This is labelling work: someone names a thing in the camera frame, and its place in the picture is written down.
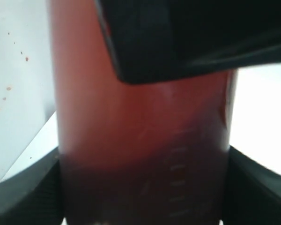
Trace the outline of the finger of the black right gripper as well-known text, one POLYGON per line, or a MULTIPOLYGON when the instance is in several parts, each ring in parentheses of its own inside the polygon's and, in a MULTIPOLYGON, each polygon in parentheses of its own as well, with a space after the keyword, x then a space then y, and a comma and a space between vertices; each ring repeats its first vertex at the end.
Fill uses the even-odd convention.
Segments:
POLYGON ((125 83, 281 63, 281 0, 97 0, 95 6, 125 83))

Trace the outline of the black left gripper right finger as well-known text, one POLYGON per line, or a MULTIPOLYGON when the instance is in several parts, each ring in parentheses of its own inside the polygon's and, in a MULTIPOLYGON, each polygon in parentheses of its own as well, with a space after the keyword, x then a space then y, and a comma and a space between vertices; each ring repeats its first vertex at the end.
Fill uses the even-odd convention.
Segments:
POLYGON ((222 221, 225 225, 281 225, 281 176, 234 147, 229 151, 222 221))

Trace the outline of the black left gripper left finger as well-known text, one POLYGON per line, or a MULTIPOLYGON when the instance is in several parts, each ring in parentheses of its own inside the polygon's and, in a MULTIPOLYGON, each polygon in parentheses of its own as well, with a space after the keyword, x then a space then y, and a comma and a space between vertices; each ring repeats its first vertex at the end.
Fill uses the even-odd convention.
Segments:
POLYGON ((60 225, 63 219, 58 148, 0 183, 0 225, 60 225))

